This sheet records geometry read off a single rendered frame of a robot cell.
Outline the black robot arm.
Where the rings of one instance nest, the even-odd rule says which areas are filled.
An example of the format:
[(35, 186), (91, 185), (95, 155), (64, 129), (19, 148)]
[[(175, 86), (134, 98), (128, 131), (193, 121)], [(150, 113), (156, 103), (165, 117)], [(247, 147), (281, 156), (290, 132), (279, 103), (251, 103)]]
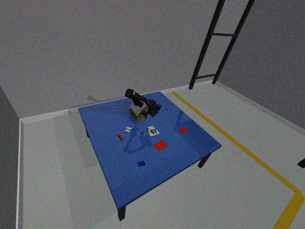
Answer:
[[(160, 110), (161, 105), (156, 104), (156, 102), (153, 99), (146, 99), (145, 97), (139, 95), (135, 91), (134, 91), (135, 95), (133, 95), (133, 91), (134, 90), (132, 90), (132, 89), (127, 89), (125, 96), (128, 98), (131, 98), (133, 100), (134, 105), (139, 106), (141, 108), (144, 104), (143, 102), (145, 102), (146, 105), (149, 106), (149, 108)], [(140, 100), (143, 102), (141, 102)], [(149, 114), (153, 117), (157, 114), (157, 111), (150, 110)]]

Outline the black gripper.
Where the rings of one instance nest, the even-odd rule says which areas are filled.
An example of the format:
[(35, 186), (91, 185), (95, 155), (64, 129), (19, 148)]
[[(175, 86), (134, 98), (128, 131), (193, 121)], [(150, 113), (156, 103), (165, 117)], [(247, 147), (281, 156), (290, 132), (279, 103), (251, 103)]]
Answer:
[(152, 110), (154, 110), (154, 111), (157, 111), (157, 113), (158, 113), (158, 110), (157, 109), (151, 109), (151, 108), (149, 108), (148, 107), (148, 112), (146, 112), (146, 111), (144, 111), (144, 112), (142, 112), (142, 114), (145, 116), (145, 118), (147, 118), (147, 115), (149, 114), (149, 111), (152, 111)]

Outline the red flat square plate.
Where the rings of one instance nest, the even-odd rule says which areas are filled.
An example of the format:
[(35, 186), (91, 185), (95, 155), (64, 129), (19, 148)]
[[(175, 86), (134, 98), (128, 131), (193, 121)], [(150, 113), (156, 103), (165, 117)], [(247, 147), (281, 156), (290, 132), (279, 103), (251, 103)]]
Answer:
[(156, 147), (156, 149), (157, 149), (158, 151), (160, 151), (160, 150), (166, 148), (168, 145), (165, 143), (164, 140), (162, 140), (162, 141), (160, 141), (160, 142), (154, 144), (154, 146)]
[(188, 132), (188, 130), (187, 130), (185, 127), (184, 127), (184, 128), (179, 129), (179, 131), (180, 131), (181, 133)]

